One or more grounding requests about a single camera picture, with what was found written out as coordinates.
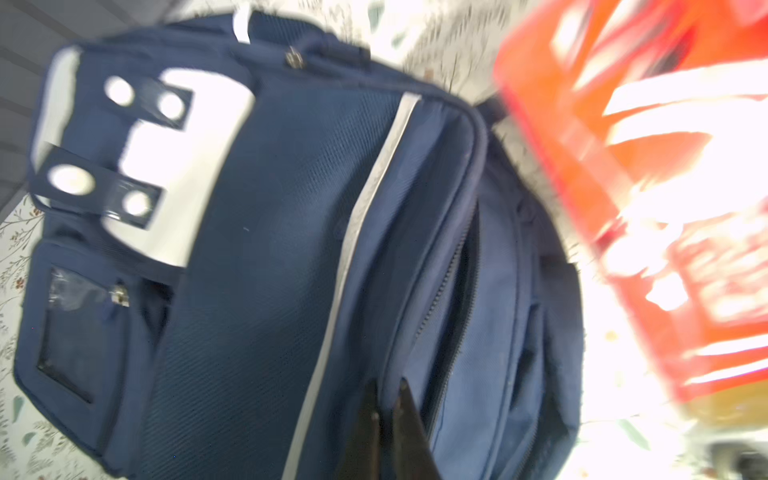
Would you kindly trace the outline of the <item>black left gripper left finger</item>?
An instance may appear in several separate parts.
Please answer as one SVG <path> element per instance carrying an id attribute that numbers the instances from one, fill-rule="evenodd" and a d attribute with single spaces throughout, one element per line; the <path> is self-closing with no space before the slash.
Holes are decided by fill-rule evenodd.
<path id="1" fill-rule="evenodd" d="M 371 380 L 365 387 L 356 423 L 345 446 L 335 478 L 378 480 L 380 478 L 381 416 L 377 386 Z"/>

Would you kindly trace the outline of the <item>red card box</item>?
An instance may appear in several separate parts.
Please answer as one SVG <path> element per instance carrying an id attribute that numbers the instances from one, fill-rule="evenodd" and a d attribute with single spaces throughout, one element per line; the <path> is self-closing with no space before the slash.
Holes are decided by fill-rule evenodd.
<path id="1" fill-rule="evenodd" d="M 669 393 L 767 421 L 767 5 L 545 1 L 500 94 Z"/>

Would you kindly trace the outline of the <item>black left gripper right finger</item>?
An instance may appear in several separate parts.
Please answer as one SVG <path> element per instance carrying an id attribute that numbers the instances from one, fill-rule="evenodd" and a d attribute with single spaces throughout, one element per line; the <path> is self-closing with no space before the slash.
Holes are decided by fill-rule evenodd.
<path id="1" fill-rule="evenodd" d="M 400 480 L 439 480 L 422 419 L 416 408 L 410 386 L 400 381 L 398 397 L 393 408 L 393 462 L 396 478 Z"/>

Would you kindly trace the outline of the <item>navy blue student backpack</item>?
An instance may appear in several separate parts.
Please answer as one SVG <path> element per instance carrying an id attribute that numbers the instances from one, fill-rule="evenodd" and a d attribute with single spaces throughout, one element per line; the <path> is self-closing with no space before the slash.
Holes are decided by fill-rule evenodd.
<path id="1" fill-rule="evenodd" d="M 44 77 L 14 379 L 110 474 L 336 479 L 366 385 L 442 479 L 553 479 L 578 275 L 471 106 L 239 11 L 73 42 Z"/>

